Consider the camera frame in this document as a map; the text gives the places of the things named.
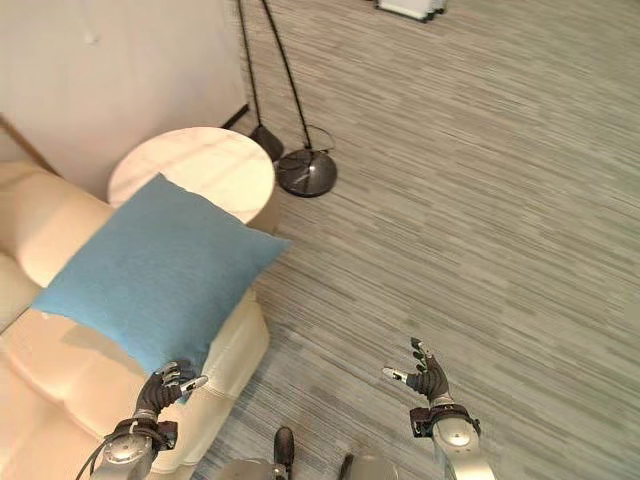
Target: floor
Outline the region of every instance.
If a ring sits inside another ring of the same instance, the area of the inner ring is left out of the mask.
[[[265,124],[298,148],[245,3]],[[415,335],[481,419],[497,478],[637,479],[640,3],[453,0],[428,25],[364,0],[271,3],[340,179],[281,194],[294,244],[258,286],[271,348],[194,478],[269,458],[281,424],[298,478],[363,449],[402,480],[441,478],[411,437],[425,399],[380,373],[412,368]]]

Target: robotic arm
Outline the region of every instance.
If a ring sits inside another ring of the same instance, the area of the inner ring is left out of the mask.
[[[178,440],[178,424],[158,422],[162,409],[207,383],[197,377],[186,360],[167,363],[156,370],[142,387],[133,416],[123,420],[113,433],[89,456],[76,480],[89,467],[92,480],[142,480],[163,450],[171,450]],[[95,462],[104,449],[102,463]]]
[[[454,402],[444,370],[424,343],[412,338],[411,346],[413,356],[420,361],[418,373],[407,374],[390,367],[382,371],[429,399],[429,408],[410,412],[413,436],[433,440],[446,480],[495,480],[480,450],[480,422]]]

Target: white marble table top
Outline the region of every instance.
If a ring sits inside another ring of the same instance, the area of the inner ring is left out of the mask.
[[[222,128],[186,128],[133,149],[111,175],[109,204],[118,208],[158,172],[244,223],[260,213],[275,185],[271,159],[253,140]]]

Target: floor lamp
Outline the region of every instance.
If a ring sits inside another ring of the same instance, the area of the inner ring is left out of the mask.
[[[240,28],[242,29],[242,40],[244,41],[244,52],[247,57],[247,69],[249,70],[249,80],[251,81],[251,92],[253,94],[253,105],[256,109],[256,117],[258,118],[258,126],[249,134],[249,138],[260,145],[271,157],[271,161],[277,161],[284,152],[282,142],[278,140],[271,131],[262,123],[262,115],[260,114],[260,103],[258,102],[258,89],[256,88],[256,78],[253,73],[253,62],[251,61],[251,50],[249,48],[249,36],[247,35],[247,25],[244,19],[244,9],[242,8],[242,0],[236,0],[238,7],[238,16],[240,17]]]
[[[333,159],[324,150],[315,150],[309,137],[309,128],[302,112],[302,105],[293,81],[289,60],[284,51],[271,8],[267,0],[261,0],[271,31],[278,44],[278,50],[287,71],[293,98],[296,101],[300,123],[304,131],[304,148],[291,152],[280,159],[276,167],[278,184],[287,192],[299,197],[318,197],[333,188],[338,179],[338,168]]]

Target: blue pillow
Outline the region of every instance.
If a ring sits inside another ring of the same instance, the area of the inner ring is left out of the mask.
[[[288,243],[158,175],[32,306],[115,340],[147,373],[178,358],[200,372],[226,318]]]

